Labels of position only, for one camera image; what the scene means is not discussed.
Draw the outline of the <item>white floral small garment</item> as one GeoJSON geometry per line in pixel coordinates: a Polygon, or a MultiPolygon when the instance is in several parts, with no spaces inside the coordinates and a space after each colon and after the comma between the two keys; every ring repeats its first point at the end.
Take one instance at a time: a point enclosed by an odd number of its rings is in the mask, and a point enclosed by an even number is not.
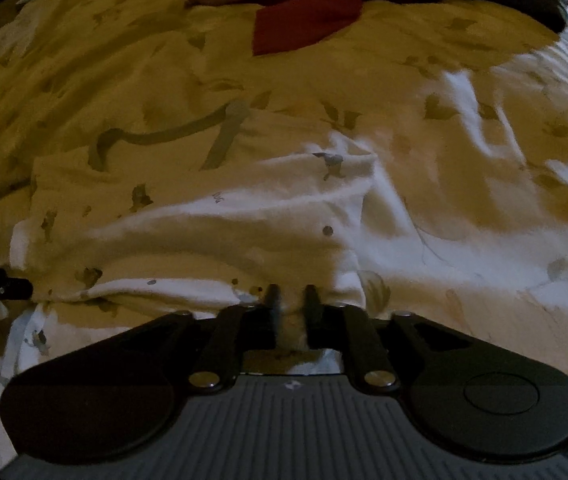
{"type": "Polygon", "coordinates": [[[388,288],[362,244],[377,170],[365,117],[335,126],[243,103],[185,133],[112,130],[38,157],[11,239],[36,302],[11,331],[16,368],[180,309],[253,306],[271,284],[293,346],[307,285],[330,304],[380,310],[388,288]]]}

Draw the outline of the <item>white floral bed sheet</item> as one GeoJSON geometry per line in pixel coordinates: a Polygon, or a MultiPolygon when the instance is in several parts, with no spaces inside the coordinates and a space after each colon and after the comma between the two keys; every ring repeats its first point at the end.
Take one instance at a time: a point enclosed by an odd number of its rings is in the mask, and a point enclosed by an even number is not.
{"type": "MultiPolygon", "coordinates": [[[[32,0],[0,29],[0,266],[41,156],[106,132],[185,133],[235,103],[368,121],[364,265],[413,310],[568,374],[568,25],[491,2],[365,3],[294,52],[252,55],[258,6],[32,0]]],[[[0,308],[0,394],[18,370],[0,308]]],[[[0,423],[0,469],[15,452],[0,423]]]]}

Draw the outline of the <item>dark red cloth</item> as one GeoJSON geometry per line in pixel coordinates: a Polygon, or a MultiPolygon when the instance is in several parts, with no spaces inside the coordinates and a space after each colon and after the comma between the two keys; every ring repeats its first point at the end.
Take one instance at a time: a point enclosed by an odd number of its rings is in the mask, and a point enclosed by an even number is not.
{"type": "Polygon", "coordinates": [[[312,46],[354,24],[362,0],[283,0],[256,12],[252,55],[283,53],[312,46]]]}

